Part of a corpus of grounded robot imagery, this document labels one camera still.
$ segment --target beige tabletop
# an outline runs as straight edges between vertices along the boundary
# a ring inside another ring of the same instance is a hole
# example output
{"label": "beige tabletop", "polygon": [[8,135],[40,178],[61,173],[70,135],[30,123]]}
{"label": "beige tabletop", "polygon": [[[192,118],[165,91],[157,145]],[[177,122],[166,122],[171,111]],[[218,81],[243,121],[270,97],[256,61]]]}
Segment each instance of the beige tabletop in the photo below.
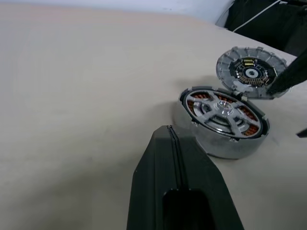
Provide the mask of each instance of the beige tabletop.
{"label": "beige tabletop", "polygon": [[[132,173],[218,57],[263,46],[187,16],[0,4],[0,229],[122,230]],[[213,159],[247,230],[306,229],[307,84],[255,101],[260,149]]]}

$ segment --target white table surface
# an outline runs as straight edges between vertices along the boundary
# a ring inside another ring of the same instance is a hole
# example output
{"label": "white table surface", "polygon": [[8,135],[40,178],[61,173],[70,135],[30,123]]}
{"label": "white table surface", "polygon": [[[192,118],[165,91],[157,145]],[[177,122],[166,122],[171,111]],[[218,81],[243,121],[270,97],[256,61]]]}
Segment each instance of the white table surface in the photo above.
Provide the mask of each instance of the white table surface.
{"label": "white table surface", "polygon": [[[125,229],[153,131],[187,87],[222,86],[233,46],[295,58],[186,16],[0,4],[0,229]],[[213,159],[246,230],[306,229],[306,86],[255,101],[258,152]]]}

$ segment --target white wall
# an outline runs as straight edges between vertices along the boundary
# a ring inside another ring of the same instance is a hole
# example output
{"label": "white wall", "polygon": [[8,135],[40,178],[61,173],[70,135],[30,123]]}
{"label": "white wall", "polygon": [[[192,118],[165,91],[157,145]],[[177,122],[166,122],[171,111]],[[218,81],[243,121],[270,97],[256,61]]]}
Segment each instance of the white wall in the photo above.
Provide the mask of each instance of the white wall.
{"label": "white wall", "polygon": [[192,15],[215,23],[232,0],[0,0]]}

